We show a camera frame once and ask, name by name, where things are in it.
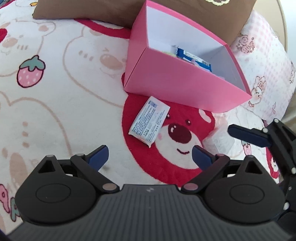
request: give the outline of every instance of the bear smile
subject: bear smile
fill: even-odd
[[[178,148],[177,148],[177,151],[178,151],[179,153],[183,154],[183,155],[187,155],[187,154],[189,154],[189,153],[190,153],[190,151],[185,151],[185,152],[183,152],[183,151],[180,151]]]

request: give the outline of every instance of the ridged black surface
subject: ridged black surface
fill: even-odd
[[[226,223],[204,208],[197,196],[173,185],[124,185],[104,195],[86,216],[61,226],[24,223],[13,241],[285,241],[274,223],[239,226]]]

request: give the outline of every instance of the red bear face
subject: red bear face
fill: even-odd
[[[271,177],[277,179],[279,177],[279,167],[277,163],[274,161],[268,148],[266,148],[266,158]]]
[[[149,175],[167,184],[184,183],[201,170],[192,160],[192,148],[215,127],[211,112],[166,102],[170,111],[151,148],[128,135],[128,131],[148,97],[129,94],[123,109],[122,127],[126,144],[136,162]]]

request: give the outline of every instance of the pink checkered fabric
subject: pink checkered fabric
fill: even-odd
[[[295,67],[266,19],[253,11],[231,49],[252,92],[242,106],[268,123],[281,119],[295,90]]]

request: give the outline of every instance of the snack wrapper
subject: snack wrapper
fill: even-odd
[[[177,49],[176,56],[178,58],[181,58],[183,60],[186,60],[188,62],[191,62],[191,63],[193,63],[193,64],[195,64],[195,65],[197,65],[199,67],[202,67],[205,70],[208,70],[208,71],[212,72],[212,67],[211,67],[211,65],[208,62],[206,62],[203,59],[195,56],[192,53],[189,53],[189,52],[187,52],[187,51],[185,51],[183,49],[178,48]]]
[[[170,107],[151,96],[134,120],[128,134],[151,147]]]

